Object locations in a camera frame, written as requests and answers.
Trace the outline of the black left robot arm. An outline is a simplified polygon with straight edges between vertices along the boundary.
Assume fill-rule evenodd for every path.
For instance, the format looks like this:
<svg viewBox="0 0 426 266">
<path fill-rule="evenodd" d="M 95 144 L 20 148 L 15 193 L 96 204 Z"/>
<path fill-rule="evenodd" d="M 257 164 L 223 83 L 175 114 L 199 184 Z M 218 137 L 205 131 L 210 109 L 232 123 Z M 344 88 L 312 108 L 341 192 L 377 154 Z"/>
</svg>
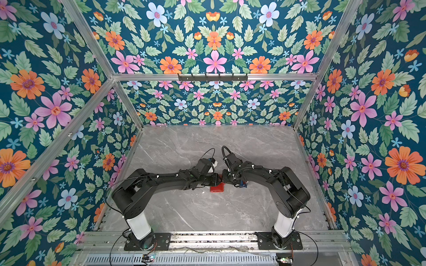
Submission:
<svg viewBox="0 0 426 266">
<path fill-rule="evenodd" d="M 133 237 L 143 246 L 146 242 L 152 242 L 154 237 L 145 215 L 145 209 L 154 195 L 168 191 L 214 187 L 220 182 L 220 175 L 213 170 L 198 170 L 193 167 L 171 174 L 154 174 L 140 168 L 113 190 L 112 200 Z"/>
</svg>

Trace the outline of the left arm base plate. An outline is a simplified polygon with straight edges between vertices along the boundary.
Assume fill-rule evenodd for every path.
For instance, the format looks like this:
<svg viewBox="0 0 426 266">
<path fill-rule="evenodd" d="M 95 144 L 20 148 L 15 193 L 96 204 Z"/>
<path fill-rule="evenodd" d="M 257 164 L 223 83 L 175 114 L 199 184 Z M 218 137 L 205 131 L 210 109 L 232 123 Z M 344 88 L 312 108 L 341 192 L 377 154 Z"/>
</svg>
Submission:
<svg viewBox="0 0 426 266">
<path fill-rule="evenodd" d="M 126 237 L 125 251 L 165 251 L 169 249 L 171 243 L 171 233 L 154 233 L 150 232 L 142 240 L 138 240 L 131 233 Z"/>
</svg>

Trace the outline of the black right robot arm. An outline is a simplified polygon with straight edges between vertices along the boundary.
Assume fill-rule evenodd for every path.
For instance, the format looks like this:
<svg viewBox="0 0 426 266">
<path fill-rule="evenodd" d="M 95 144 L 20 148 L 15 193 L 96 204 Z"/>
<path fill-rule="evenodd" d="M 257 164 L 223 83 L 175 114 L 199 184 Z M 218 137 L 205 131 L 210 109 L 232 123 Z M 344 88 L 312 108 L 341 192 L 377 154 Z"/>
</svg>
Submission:
<svg viewBox="0 0 426 266">
<path fill-rule="evenodd" d="M 269 169 L 243 161 L 234 153 L 224 157 L 227 167 L 223 181 L 239 187 L 242 182 L 255 183 L 266 187 L 278 210 L 277 220 L 272 227 L 272 239 L 276 243 L 286 241 L 295 230 L 299 216 L 307 208 L 311 195 L 289 167 Z"/>
</svg>

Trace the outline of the red leather card holder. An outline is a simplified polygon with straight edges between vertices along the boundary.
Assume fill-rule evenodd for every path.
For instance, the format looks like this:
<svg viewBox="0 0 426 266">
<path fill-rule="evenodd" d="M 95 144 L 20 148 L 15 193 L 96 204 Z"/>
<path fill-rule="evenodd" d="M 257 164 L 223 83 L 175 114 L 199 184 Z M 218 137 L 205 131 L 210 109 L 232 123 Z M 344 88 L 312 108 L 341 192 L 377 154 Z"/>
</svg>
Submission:
<svg viewBox="0 0 426 266">
<path fill-rule="evenodd" d="M 225 184 L 224 183 L 220 183 L 217 186 L 211 186 L 210 187 L 210 192 L 211 193 L 222 193 L 225 190 Z"/>
</svg>

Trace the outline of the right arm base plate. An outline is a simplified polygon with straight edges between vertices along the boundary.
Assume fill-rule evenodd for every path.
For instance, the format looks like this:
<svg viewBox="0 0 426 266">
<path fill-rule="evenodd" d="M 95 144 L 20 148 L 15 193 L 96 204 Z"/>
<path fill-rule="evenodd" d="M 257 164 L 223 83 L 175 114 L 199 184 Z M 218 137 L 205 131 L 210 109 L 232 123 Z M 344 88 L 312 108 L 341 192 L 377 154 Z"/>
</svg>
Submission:
<svg viewBox="0 0 426 266">
<path fill-rule="evenodd" d="M 302 250 L 302 240 L 298 232 L 292 232 L 286 238 L 278 233 L 255 232 L 259 250 Z"/>
</svg>

